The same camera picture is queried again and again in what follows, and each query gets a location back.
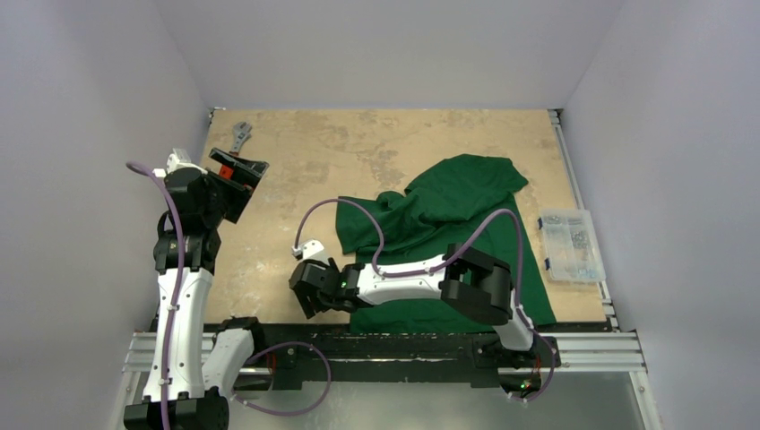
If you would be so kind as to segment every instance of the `green shirt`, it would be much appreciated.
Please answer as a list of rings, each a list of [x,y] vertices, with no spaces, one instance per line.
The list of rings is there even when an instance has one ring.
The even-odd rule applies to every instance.
[[[357,202],[379,222],[385,248],[378,262],[415,262],[443,254],[451,243],[463,243],[496,209],[519,216],[513,193],[528,184],[510,159],[463,154],[445,159],[407,185],[406,195],[387,191],[377,199]],[[335,228],[344,254],[370,262],[379,240],[367,217],[348,204],[338,204]],[[524,240],[522,304],[535,324],[555,323],[546,289],[528,238]],[[517,247],[512,221],[496,217],[475,241],[475,248],[508,262],[513,279]],[[440,300],[400,300],[359,309],[351,316],[354,332],[430,333],[490,331]]]

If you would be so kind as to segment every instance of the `metal frame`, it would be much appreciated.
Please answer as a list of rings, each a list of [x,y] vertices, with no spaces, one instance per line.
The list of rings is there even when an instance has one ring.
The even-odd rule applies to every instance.
[[[213,348],[213,334],[204,333],[201,361],[205,363]],[[641,346],[635,333],[547,333],[557,339],[562,365],[556,372],[633,372],[645,371]],[[135,333],[122,371],[125,374],[150,372],[155,333]],[[499,374],[524,374],[531,369],[499,368]],[[268,374],[265,367],[246,367],[240,374]]]
[[[565,136],[562,133],[562,127],[559,121],[557,111],[548,112],[554,133],[557,137],[562,159],[565,162],[567,178],[573,189],[575,204],[579,209],[585,209],[583,198],[575,179],[573,165],[567,153]],[[210,114],[210,120],[213,117],[213,111]],[[607,316],[613,332],[599,333],[547,333],[557,339],[557,347],[562,357],[563,365],[556,369],[556,372],[576,372],[576,373],[594,373],[594,372],[625,372],[631,378],[631,384],[636,398],[636,406],[639,408],[644,428],[646,430],[661,430],[662,425],[660,416],[657,412],[652,390],[650,389],[649,379],[646,373],[646,363],[644,361],[641,344],[638,336],[634,332],[620,332],[618,319],[615,313],[615,307],[609,294],[607,282],[602,281],[598,284],[604,313]],[[145,376],[151,369],[153,352],[155,349],[155,333],[135,333],[127,352],[123,376],[119,385],[117,395],[117,408],[114,410],[109,420],[108,428],[123,429],[121,424],[121,415],[124,406],[133,404],[136,400],[141,384],[144,384]],[[202,361],[205,362],[211,354],[213,348],[212,333],[203,334],[202,342]],[[500,374],[523,373],[530,369],[512,369],[500,368]],[[266,368],[244,368],[240,374],[268,374]]]
[[[551,125],[554,128],[554,134],[557,137],[557,145],[559,145],[559,151],[562,154],[562,160],[565,162],[565,172],[567,173],[567,179],[570,181],[570,185],[573,187],[573,197],[575,198],[575,205],[578,209],[585,209],[583,204],[583,197],[581,196],[581,190],[578,187],[578,181],[575,179],[575,171],[573,170],[573,163],[570,161],[570,156],[567,152],[567,144],[565,142],[565,135],[562,133],[562,125],[559,121],[559,114],[556,110],[548,111]],[[615,314],[615,306],[612,305],[612,298],[609,295],[609,289],[607,287],[607,281],[599,283],[599,295],[601,297],[601,305],[604,308],[604,314],[608,317],[613,329],[619,331],[618,319]],[[646,430],[661,430],[662,423],[660,420],[660,414],[657,412],[657,405],[655,404],[654,397],[652,396],[652,390],[649,386],[649,378],[646,373],[646,364],[643,361],[643,368],[638,371],[631,371],[628,373],[631,377],[631,384],[634,386],[634,393],[636,397],[636,406],[639,408],[641,417],[643,420],[644,428]]]

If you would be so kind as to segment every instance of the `red component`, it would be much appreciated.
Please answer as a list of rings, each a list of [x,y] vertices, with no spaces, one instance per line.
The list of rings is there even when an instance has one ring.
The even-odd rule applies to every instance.
[[[231,152],[229,155],[237,156],[237,152]],[[227,166],[222,166],[219,169],[219,176],[225,178],[225,179],[231,179],[232,178],[232,168],[228,168]]]
[[[274,374],[274,370],[277,368],[277,355],[276,354],[269,354],[266,355],[266,368],[269,369],[270,374]]]

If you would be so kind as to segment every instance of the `black bracket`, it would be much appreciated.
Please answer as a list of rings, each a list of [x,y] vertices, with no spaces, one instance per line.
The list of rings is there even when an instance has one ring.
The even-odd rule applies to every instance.
[[[554,366],[562,365],[562,360],[557,349],[557,339],[544,336],[551,348],[539,339],[533,336],[533,345],[528,351],[512,351],[504,348],[499,340],[478,340],[473,342],[475,357],[475,366],[490,368],[511,367],[513,369],[525,369],[524,372],[513,374],[499,374],[499,385],[504,391],[515,393],[525,397],[532,392],[541,388],[541,377],[539,372],[533,372],[533,367],[541,363],[541,367],[550,366],[552,356],[554,356]]]
[[[159,228],[162,228],[165,217],[161,217]],[[214,273],[216,255],[219,253],[221,238],[216,229],[208,230],[202,234],[188,235],[185,238],[185,267],[190,271],[206,269]],[[153,259],[156,262],[156,271],[166,273],[166,269],[177,267],[179,258],[179,246],[177,246],[177,234],[174,230],[159,231],[159,240],[153,247]]]
[[[255,189],[259,185],[263,173],[269,167],[269,163],[266,161],[241,159],[217,148],[212,149],[211,153],[209,153],[209,158],[219,161],[222,166],[232,170],[231,176],[227,179],[238,184],[250,186],[252,189]]]
[[[461,247],[461,244],[449,245],[444,259]],[[467,273],[469,283],[464,281]],[[509,264],[489,254],[468,248],[446,268],[445,279],[438,287],[441,300],[476,323],[504,325],[512,318],[513,284]]]
[[[364,267],[364,263],[358,262],[338,271],[333,259],[329,264],[316,260],[298,262],[289,284],[306,318],[330,309],[351,314],[360,307],[368,307],[358,299],[358,275]]]
[[[495,333],[358,334],[339,324],[262,324],[267,340],[277,344],[301,340],[331,360],[332,380],[363,383],[468,383],[472,388],[500,387],[508,381],[498,369],[532,369],[537,357],[551,362],[541,340],[530,351],[501,347]],[[547,337],[557,349],[554,338]],[[324,363],[308,348],[273,352],[277,368],[274,390],[300,390],[304,381],[324,381]],[[556,365],[561,364],[558,353]],[[522,373],[516,381],[524,380]],[[241,386],[241,390],[256,390]]]
[[[170,428],[219,430],[229,426],[229,402],[216,387],[199,399],[172,400],[168,403]],[[126,430],[157,430],[161,425],[160,403],[148,402],[124,408]]]

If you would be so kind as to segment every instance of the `white wall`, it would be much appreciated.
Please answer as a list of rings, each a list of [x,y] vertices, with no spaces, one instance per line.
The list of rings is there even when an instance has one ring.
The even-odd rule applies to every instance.
[[[205,107],[155,4],[0,5],[2,428],[105,428],[155,311],[158,191],[124,168],[195,153]]]
[[[559,108],[623,0],[157,0],[209,106]]]
[[[757,428],[760,4],[627,2],[562,115],[666,428]]]

